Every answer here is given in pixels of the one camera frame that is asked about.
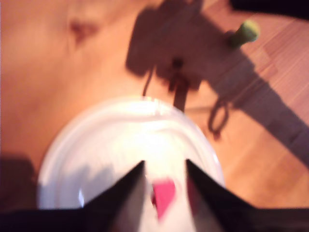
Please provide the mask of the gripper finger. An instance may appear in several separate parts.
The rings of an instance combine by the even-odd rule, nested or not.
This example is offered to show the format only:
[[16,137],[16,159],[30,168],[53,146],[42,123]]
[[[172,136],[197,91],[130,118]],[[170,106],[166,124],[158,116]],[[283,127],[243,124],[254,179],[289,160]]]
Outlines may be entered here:
[[224,231],[250,232],[246,213],[253,210],[253,206],[220,185],[190,159],[186,160],[186,167],[189,179],[210,206]]
[[140,161],[112,187],[90,200],[84,207],[85,232],[107,232],[121,207],[142,178],[145,161]]

